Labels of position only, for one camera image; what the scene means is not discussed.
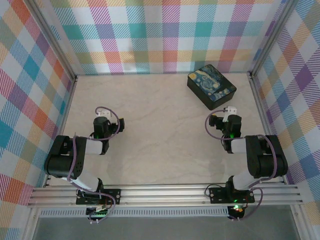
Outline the aluminium table side rail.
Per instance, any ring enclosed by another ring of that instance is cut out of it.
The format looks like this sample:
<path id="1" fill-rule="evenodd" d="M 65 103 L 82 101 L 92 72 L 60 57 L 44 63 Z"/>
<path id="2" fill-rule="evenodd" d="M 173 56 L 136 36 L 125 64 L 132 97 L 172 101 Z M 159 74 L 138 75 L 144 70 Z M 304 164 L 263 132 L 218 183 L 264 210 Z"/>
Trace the aluminium table side rail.
<path id="1" fill-rule="evenodd" d="M 71 108 L 71 104 L 72 104 L 72 100 L 73 100 L 73 97 L 74 97 L 74 94 L 75 94 L 75 90 L 76 90 L 76 87 L 77 87 L 77 82 L 78 82 L 78 78 L 76 77 L 74 83 L 72 84 L 72 88 L 71 88 L 71 91 L 70 91 L 70 96 L 69 96 L 69 99 L 67 101 L 67 105 L 66 105 L 66 108 L 65 108 L 65 113 L 64 113 L 64 116 L 63 116 L 63 119 L 62 119 L 62 122 L 61 122 L 61 126 L 60 126 L 59 131 L 58 131 L 59 135 L 62 135 L 64 133 L 66 122 L 67 122 L 68 115 L 69 115 L 70 108 Z M 51 179 L 51 177 L 46 173 L 44 175 L 41 187 L 45 188 L 45 187 L 49 186 L 50 185 L 49 184 L 49 180 L 50 179 Z"/>
<path id="2" fill-rule="evenodd" d="M 252 94 L 258 109 L 260 120 L 265 134 L 259 134 L 258 140 L 253 143 L 253 173 L 257 181 L 251 184 L 255 186 L 258 183 L 280 179 L 286 184 L 286 174 L 288 172 L 288 163 L 283 149 L 276 135 L 272 135 L 270 124 L 268 123 L 267 114 L 263 109 L 262 100 L 259 97 L 257 86 L 254 79 L 248 76 L 248 81 Z"/>

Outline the aluminium frame post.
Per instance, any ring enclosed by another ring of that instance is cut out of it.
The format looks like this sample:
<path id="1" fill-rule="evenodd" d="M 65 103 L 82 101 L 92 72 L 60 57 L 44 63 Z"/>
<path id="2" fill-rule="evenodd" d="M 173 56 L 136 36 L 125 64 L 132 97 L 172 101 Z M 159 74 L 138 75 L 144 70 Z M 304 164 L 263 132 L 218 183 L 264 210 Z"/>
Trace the aluminium frame post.
<path id="1" fill-rule="evenodd" d="M 247 75 L 253 79 L 282 32 L 299 0 L 274 0 L 254 45 Z"/>
<path id="2" fill-rule="evenodd" d="M 47 39 L 49 45 L 56 54 L 58 60 L 60 61 L 62 67 L 66 70 L 67 75 L 73 82 L 77 81 L 77 75 L 74 73 L 70 62 L 68 61 L 65 53 L 61 49 L 57 38 L 53 34 L 50 25 L 47 23 L 45 17 L 43 16 L 41 9 L 38 7 L 36 0 L 23 0 L 26 6 L 28 7 L 30 13 L 34 17 L 35 21 L 39 25 L 39 28 L 42 30 L 43 35 Z"/>

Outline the aluminium frame leg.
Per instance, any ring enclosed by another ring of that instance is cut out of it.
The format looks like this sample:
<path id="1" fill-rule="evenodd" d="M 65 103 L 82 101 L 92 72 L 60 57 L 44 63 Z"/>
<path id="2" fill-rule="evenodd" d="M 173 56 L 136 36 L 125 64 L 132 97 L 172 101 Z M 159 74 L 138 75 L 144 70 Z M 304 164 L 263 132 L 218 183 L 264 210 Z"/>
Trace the aluminium frame leg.
<path id="1" fill-rule="evenodd" d="M 290 208 L 293 214 L 294 222 L 295 222 L 300 240 L 309 240 L 309 233 L 307 230 L 307 226 L 305 224 L 305 220 L 304 220 L 300 205 L 294 204 L 294 205 L 291 205 Z"/>
<path id="2" fill-rule="evenodd" d="M 21 237 L 21 240 L 32 240 L 37 227 L 38 219 L 41 213 L 41 209 L 33 207 L 29 209 L 27 222 Z"/>

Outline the wide aluminium mounting rail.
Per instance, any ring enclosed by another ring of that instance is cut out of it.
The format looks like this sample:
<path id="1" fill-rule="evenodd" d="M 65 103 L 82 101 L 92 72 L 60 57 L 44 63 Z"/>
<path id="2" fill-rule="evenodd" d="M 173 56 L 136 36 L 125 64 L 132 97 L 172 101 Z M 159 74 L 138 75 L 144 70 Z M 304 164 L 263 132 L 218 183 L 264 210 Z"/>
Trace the wide aluminium mounting rail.
<path id="1" fill-rule="evenodd" d="M 121 189 L 119 207 L 208 207 L 211 204 L 204 184 L 132 184 L 106 185 L 106 189 Z M 258 184 L 253 190 L 253 205 L 301 205 L 302 195 L 296 185 L 282 182 Z M 76 207 L 76 188 L 70 185 L 37 187 L 29 199 L 29 208 Z"/>

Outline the starry night print tin box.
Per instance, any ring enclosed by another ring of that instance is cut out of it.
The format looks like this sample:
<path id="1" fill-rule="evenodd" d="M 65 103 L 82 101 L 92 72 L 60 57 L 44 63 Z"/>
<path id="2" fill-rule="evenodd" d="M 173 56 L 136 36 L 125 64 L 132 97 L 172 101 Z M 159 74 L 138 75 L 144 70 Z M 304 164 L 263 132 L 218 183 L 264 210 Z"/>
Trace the starry night print tin box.
<path id="1" fill-rule="evenodd" d="M 236 86 L 211 64 L 189 73 L 187 86 L 209 110 L 230 101 L 237 91 Z"/>

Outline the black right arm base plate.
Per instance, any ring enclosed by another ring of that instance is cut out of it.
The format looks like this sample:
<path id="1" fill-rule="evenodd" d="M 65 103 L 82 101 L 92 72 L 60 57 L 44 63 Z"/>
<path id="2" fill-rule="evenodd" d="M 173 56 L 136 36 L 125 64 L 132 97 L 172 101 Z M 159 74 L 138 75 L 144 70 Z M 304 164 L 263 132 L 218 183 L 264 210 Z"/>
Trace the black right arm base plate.
<path id="1" fill-rule="evenodd" d="M 210 187 L 208 195 L 211 204 L 254 203 L 255 197 L 249 190 L 235 190 L 226 187 Z"/>

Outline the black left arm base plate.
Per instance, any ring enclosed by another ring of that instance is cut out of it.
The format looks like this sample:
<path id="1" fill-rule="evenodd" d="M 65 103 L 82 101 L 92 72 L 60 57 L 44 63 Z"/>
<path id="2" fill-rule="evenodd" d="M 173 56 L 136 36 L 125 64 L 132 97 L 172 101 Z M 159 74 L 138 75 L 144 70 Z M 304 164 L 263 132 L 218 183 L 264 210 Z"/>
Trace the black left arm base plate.
<path id="1" fill-rule="evenodd" d="M 76 205 L 119 205 L 121 200 L 121 189 L 102 189 L 101 194 L 88 193 L 82 190 L 76 191 Z"/>

